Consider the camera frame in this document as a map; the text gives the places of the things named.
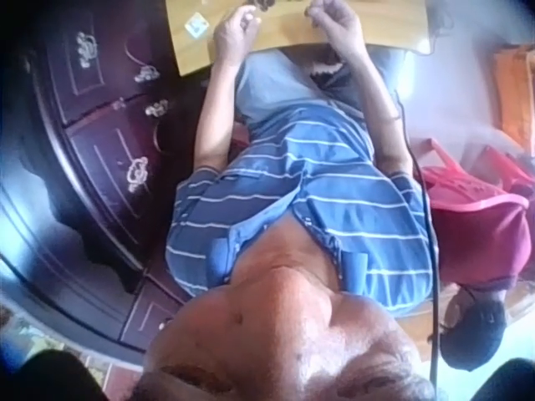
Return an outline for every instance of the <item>gray pants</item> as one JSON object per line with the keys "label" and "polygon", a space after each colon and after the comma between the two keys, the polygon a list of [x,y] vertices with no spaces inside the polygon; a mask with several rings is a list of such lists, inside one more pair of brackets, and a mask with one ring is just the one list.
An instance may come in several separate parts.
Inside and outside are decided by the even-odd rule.
{"label": "gray pants", "polygon": [[[397,87],[405,51],[369,46],[369,55],[391,93]],[[326,104],[364,123],[358,86],[347,65],[319,87],[280,50],[250,54],[237,80],[236,105],[248,127],[293,104]]]}

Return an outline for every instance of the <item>black hair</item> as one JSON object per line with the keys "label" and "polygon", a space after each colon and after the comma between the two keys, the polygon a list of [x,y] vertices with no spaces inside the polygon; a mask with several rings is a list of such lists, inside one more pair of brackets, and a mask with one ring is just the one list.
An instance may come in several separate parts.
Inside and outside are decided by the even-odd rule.
{"label": "black hair", "polygon": [[454,369],[471,372],[494,356],[506,327],[503,302],[476,302],[441,334],[442,358]]}

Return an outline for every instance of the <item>hand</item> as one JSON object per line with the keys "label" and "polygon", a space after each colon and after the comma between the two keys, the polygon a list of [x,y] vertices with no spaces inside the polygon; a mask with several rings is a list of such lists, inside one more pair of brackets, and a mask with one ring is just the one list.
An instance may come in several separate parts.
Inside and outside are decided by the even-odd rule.
{"label": "hand", "polygon": [[258,35],[260,18],[255,6],[238,7],[214,32],[217,62],[239,69]]}
{"label": "hand", "polygon": [[345,61],[367,54],[359,17],[345,0],[312,0],[305,15],[325,31],[329,43]]}

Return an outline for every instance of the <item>blue striped shirt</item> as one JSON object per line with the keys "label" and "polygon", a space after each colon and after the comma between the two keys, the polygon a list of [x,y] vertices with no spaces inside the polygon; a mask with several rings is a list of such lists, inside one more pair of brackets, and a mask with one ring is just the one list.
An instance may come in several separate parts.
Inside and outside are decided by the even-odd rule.
{"label": "blue striped shirt", "polygon": [[200,168],[176,191],[166,259],[192,296],[229,282],[232,268],[291,211],[332,257],[342,290],[399,316],[431,291],[421,188],[375,168],[368,134],[322,105],[286,109],[219,173]]}

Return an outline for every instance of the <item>metal drawer pull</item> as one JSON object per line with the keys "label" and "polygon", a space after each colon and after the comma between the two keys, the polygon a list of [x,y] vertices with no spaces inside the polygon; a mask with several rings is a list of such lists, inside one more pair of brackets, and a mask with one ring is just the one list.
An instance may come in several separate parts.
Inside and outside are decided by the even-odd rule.
{"label": "metal drawer pull", "polygon": [[160,77],[160,73],[152,65],[144,65],[140,69],[140,73],[134,77],[134,81],[138,84],[142,82],[154,81]]}
{"label": "metal drawer pull", "polygon": [[140,185],[143,185],[147,181],[147,177],[149,176],[147,172],[148,164],[149,160],[146,157],[132,160],[132,164],[126,174],[129,193],[133,194]]}
{"label": "metal drawer pull", "polygon": [[145,109],[145,114],[152,115],[153,117],[161,117],[167,113],[169,109],[169,102],[165,99],[154,103],[153,105]]}
{"label": "metal drawer pull", "polygon": [[97,41],[94,39],[94,36],[78,32],[76,43],[78,44],[80,67],[88,69],[91,67],[90,61],[97,58],[98,55]]}
{"label": "metal drawer pull", "polygon": [[169,324],[171,320],[172,319],[168,317],[166,320],[160,323],[160,326],[158,326],[158,330],[162,331],[167,326],[167,324]]}

